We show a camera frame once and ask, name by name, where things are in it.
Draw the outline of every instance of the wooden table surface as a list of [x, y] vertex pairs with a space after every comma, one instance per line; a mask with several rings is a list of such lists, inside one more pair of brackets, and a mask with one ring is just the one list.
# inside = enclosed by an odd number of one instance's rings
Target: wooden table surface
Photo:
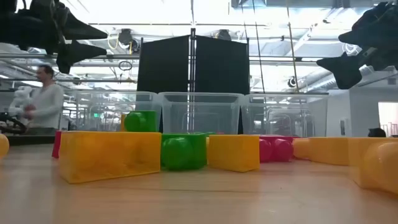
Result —
[[0, 162], [0, 223], [398, 223], [398, 197], [361, 190], [347, 167], [296, 161], [68, 185], [51, 150], [13, 147]]

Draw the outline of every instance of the yellow ball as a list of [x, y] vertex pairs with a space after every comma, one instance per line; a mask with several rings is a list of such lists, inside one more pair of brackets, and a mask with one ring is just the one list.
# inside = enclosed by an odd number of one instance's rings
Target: yellow ball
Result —
[[10, 148], [10, 144], [8, 142], [8, 138], [0, 134], [0, 159], [7, 155], [8, 150]]

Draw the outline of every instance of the ductwork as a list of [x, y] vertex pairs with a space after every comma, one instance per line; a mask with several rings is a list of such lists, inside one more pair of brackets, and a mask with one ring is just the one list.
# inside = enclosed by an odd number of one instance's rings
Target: ductwork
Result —
[[[359, 71], [362, 74], [362, 81], [366, 82], [369, 80], [369, 78], [367, 78], [369, 75], [375, 74], [376, 72], [373, 70], [372, 67], [361, 67], [359, 69]], [[384, 69], [381, 72], [389, 72], [389, 73], [395, 73], [396, 69], [394, 66], [390, 66], [387, 67], [386, 69]], [[337, 84], [336, 84], [336, 79], [335, 76], [329, 72], [329, 75], [319, 79], [318, 81], [312, 83], [311, 85], [305, 86], [303, 88], [301, 88], [300, 90], [306, 91], [306, 92], [311, 92], [311, 91], [327, 91], [327, 90], [331, 90], [333, 88], [336, 88]]]

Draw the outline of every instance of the man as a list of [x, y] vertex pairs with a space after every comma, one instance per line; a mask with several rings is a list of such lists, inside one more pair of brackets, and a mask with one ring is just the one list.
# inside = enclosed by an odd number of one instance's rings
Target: man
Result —
[[62, 112], [63, 89], [55, 84], [51, 66], [39, 66], [36, 74], [43, 87], [33, 92], [32, 104], [25, 108], [24, 117], [30, 120], [26, 134], [54, 135]]

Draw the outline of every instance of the ceiling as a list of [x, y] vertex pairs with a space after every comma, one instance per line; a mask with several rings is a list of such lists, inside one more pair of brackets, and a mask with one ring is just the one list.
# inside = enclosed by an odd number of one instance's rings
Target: ceiling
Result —
[[[292, 90], [287, 86], [287, 82], [295, 75], [291, 58], [294, 52], [296, 57], [303, 57], [303, 62], [296, 64], [296, 74], [299, 88], [305, 91], [314, 85], [322, 87], [320, 85], [322, 79], [324, 83], [333, 82], [333, 75], [316, 66], [316, 59], [337, 57], [344, 50], [350, 50], [351, 46], [343, 45], [337, 37], [349, 31], [364, 11], [380, 1], [351, 0], [349, 1], [351, 8], [340, 7], [347, 4], [348, 0], [288, 1], [291, 3], [289, 17], [285, 1], [277, 0], [267, 0], [267, 7], [256, 7], [255, 13], [252, 7], [232, 8], [231, 0], [63, 0], [62, 2], [78, 19], [109, 34], [108, 40], [84, 42], [106, 48], [109, 54], [114, 55], [128, 54], [128, 50], [116, 42], [121, 29], [131, 29], [134, 38], [139, 40], [142, 37], [144, 42], [187, 35], [192, 27], [196, 28], [197, 35], [213, 37], [220, 29], [228, 29], [233, 41], [239, 42], [246, 42], [247, 33], [250, 39], [251, 90], [262, 91], [259, 56], [262, 60], [265, 91]], [[4, 44], [0, 45], [1, 52], [27, 53]], [[23, 58], [12, 61], [30, 69], [44, 62], [39, 59]], [[120, 77], [122, 74], [122, 79], [134, 80], [137, 78], [139, 60], [130, 61], [132, 70], [124, 72], [118, 68], [117, 60], [113, 62], [85, 60], [73, 67], [70, 74], [59, 74], [57, 78], [115, 80], [115, 76]], [[55, 65], [53, 60], [45, 62]], [[64, 83], [64, 85], [83, 89], [94, 87], [109, 90], [136, 89], [136, 84], [117, 82], [81, 85]]]

